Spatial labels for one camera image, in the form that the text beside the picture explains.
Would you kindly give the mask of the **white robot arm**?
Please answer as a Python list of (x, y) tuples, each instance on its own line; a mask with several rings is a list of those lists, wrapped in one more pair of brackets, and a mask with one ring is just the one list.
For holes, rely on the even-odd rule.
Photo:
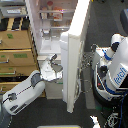
[(25, 109), (38, 98), (46, 87), (46, 82), (62, 78), (63, 68), (54, 69), (57, 65), (56, 54), (49, 55), (41, 65), (40, 70), (34, 70), (30, 76), (7, 91), (0, 101), (0, 128), (8, 128), (12, 117)]

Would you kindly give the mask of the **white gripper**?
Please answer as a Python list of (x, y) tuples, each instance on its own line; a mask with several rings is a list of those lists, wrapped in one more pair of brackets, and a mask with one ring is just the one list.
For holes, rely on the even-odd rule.
[[(54, 61), (57, 58), (57, 54), (53, 54), (50, 61)], [(45, 81), (53, 81), (61, 79), (63, 77), (63, 67), (60, 64), (44, 61), (41, 65), (41, 78)]]

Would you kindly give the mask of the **white robot base part right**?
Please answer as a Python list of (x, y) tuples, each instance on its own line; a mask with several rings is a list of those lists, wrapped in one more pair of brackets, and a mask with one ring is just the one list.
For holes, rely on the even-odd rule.
[(94, 123), (94, 126), (93, 128), (101, 128), (100, 127), (100, 124), (98, 122), (98, 118), (96, 116), (90, 116), (90, 118), (92, 119), (93, 123)]

